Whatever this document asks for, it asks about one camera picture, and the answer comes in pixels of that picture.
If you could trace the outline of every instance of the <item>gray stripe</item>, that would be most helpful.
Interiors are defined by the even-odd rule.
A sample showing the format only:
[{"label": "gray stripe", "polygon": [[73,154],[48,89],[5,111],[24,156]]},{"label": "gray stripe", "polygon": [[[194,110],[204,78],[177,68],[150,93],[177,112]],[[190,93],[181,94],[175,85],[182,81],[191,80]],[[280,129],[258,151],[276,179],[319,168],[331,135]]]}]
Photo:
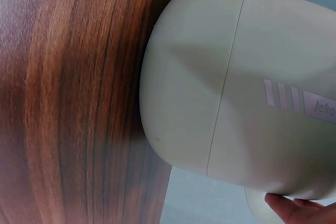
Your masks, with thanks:
[{"label": "gray stripe", "polygon": [[271,106],[274,106],[275,104],[274,104],[272,81],[264,79],[264,83],[265,83],[267,103]]},{"label": "gray stripe", "polygon": [[286,96],[286,88],[282,83],[278,83],[279,96],[280,96],[280,105],[283,109],[287,109],[287,96]]},{"label": "gray stripe", "polygon": [[295,112],[300,112],[299,91],[297,88],[294,87],[290,87],[290,91],[292,93],[293,110]]}]

